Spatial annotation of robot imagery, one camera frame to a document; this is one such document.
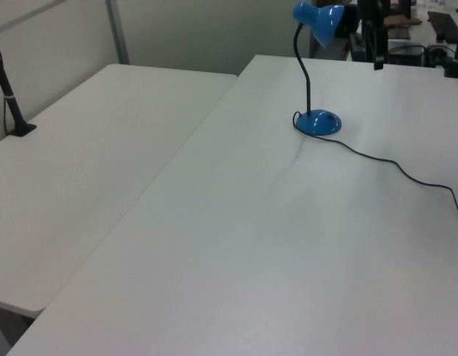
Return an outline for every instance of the floor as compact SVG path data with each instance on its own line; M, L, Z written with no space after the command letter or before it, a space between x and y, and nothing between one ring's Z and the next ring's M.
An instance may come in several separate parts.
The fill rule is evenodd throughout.
M0 356L5 356L27 331L33 319L0 309Z

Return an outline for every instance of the blue desk lamp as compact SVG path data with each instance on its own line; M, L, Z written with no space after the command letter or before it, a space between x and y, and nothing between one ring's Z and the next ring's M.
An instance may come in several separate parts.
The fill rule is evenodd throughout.
M341 119L326 110L311 110L310 77L298 52L298 35L303 26L309 26L315 38L323 47L329 45L341 21L343 12L344 7L340 5L318 8L306 2L300 2L293 10L293 17L299 22L293 39L293 48L306 77L307 105L307 112L297 119L295 126L299 131L307 135L324 136L334 134L341 128Z

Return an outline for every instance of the white table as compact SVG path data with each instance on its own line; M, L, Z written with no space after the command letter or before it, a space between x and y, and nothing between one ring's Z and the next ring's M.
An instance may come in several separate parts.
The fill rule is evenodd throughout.
M458 80L306 65L337 139L458 196ZM304 88L257 56L10 356L458 355L452 199L299 135Z
M111 65L0 142L0 307L36 317L235 76Z

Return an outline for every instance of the cable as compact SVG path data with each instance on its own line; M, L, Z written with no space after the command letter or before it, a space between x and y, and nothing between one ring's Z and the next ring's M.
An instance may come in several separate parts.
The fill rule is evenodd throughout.
M304 134L306 136L309 136L309 137L313 137L314 139L321 139L322 141L326 141L326 142L332 142L332 143L337 143L338 145L341 145L345 148L347 148L349 151L355 153L355 154L358 154L360 156L363 156L365 158L369 158L369 159L373 159L374 161L380 161L380 162L387 162L387 163L392 163L393 165L396 165L398 167L398 169L407 177L409 178L410 180L414 181L415 183L418 183L420 185L426 185L427 187L436 187L436 188L443 188L443 189L446 189L448 191L451 192L451 195L453 196L453 200L454 200L454 204L457 206L457 210L458 210L458 202L457 202L457 198L456 196L454 195L454 192L453 192L453 189L451 189L450 187L448 187L447 185L440 185L440 184L432 184L432 183L425 183L425 182L422 182L418 179L415 179L413 178L412 176L408 175L403 169L402 167L400 167L399 163L393 161L392 159L385 159L385 158L377 158L377 157L374 157L374 156L369 156L368 154L363 154L361 152L358 152L356 150L354 150L353 148L349 147L348 145L346 145L344 142L341 142L341 141L337 141L335 139L326 139L324 137L320 137L320 136L314 136L314 135L310 135L308 133L304 133L304 132L301 132L297 127L296 127L296 123L295 123L295 116L296 115L299 115L299 117L302 115L302 113L300 113L299 111L296 111L294 114L293 114L293 118L292 118L292 123L293 123L293 127L295 128L295 130L297 130L298 132L300 132L301 134Z
M435 49L435 48L442 48L442 49L445 49L445 50L449 50L451 51L453 54L454 54L454 50L452 50L450 47L447 47L447 46L442 46L440 44L433 44L431 46L428 46L428 49L431 50L431 49Z
M427 50L427 47L422 46L421 44L418 44L418 45L417 44L410 44L410 45L406 45L406 46L399 46L399 47L391 48L387 53L397 52L398 50L404 50L404 49L407 49L407 48L415 48L415 47L421 47L424 52Z

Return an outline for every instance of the lamp base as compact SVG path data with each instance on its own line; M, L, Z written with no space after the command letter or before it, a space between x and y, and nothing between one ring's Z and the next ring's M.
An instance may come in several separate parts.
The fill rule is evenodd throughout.
M311 115L301 115L295 127L298 131L311 136L325 136L338 132L341 128L341 119L334 113L326 110L312 110Z
M31 131L33 131L34 129L36 129L36 125L34 124L29 124L29 123L25 123L25 125L22 125L19 130L17 130L16 128L14 128L12 131L10 131L8 134L10 136L17 136L17 137L23 137L27 134L29 134Z

